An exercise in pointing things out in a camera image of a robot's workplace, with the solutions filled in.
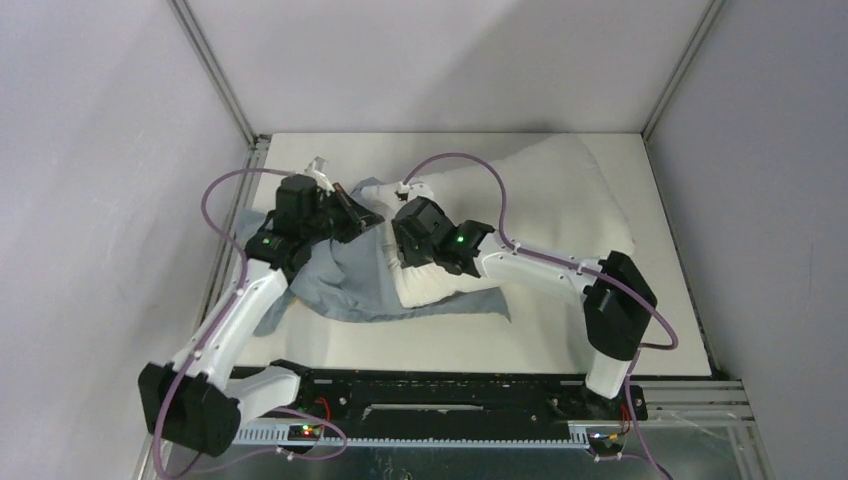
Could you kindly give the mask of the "white pillow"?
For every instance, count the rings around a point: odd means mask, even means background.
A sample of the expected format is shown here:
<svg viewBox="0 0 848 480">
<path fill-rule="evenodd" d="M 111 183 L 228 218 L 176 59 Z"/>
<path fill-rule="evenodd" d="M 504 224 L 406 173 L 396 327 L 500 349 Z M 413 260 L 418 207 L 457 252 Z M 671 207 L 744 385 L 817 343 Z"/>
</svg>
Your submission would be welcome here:
<svg viewBox="0 0 848 480">
<path fill-rule="evenodd" d="M 636 250 L 625 213 L 616 201 L 588 147 L 573 135 L 558 135 L 490 163 L 507 194 L 505 230 L 521 246 L 545 253 L 597 258 L 610 251 Z M 494 176 L 483 166 L 470 165 L 417 177 L 410 197 L 425 184 L 431 196 L 453 221 L 481 221 L 497 228 L 501 195 Z M 357 187 L 368 208 L 387 222 L 401 208 L 400 184 L 369 179 Z M 401 268 L 397 242 L 386 226 L 383 252 L 400 304 L 420 308 L 455 294 L 501 293 L 504 281 L 454 276 L 430 264 Z"/>
</svg>

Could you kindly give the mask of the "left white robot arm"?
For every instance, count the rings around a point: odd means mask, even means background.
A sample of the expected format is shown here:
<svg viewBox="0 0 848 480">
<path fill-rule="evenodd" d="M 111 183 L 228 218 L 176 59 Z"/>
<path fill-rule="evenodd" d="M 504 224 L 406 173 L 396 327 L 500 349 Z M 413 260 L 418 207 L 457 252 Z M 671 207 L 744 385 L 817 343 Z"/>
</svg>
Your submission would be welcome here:
<svg viewBox="0 0 848 480">
<path fill-rule="evenodd" d="M 244 242 L 231 242 L 240 266 L 226 296 L 171 360 L 142 369 L 138 386 L 149 433 L 217 457 L 240 428 L 278 407 L 297 417 L 311 412 L 316 390 L 298 372 L 271 365 L 236 383 L 231 372 L 315 245 L 350 243 L 383 221 L 338 183 L 318 174 L 284 175 L 263 222 Z"/>
</svg>

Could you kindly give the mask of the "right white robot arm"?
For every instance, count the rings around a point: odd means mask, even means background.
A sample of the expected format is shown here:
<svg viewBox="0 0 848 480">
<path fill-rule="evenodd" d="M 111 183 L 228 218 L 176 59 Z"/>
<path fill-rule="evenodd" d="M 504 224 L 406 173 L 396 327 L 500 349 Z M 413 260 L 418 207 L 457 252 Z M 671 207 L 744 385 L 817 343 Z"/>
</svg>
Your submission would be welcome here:
<svg viewBox="0 0 848 480">
<path fill-rule="evenodd" d="M 453 223 L 425 197 L 404 205 L 391 226 L 404 267 L 436 265 L 455 276 L 576 299 L 593 349 L 581 392 L 583 408 L 606 418 L 620 407 L 625 377 L 657 307 L 656 296 L 628 255 L 612 251 L 599 259 L 578 260 L 532 251 L 492 225 Z"/>
</svg>

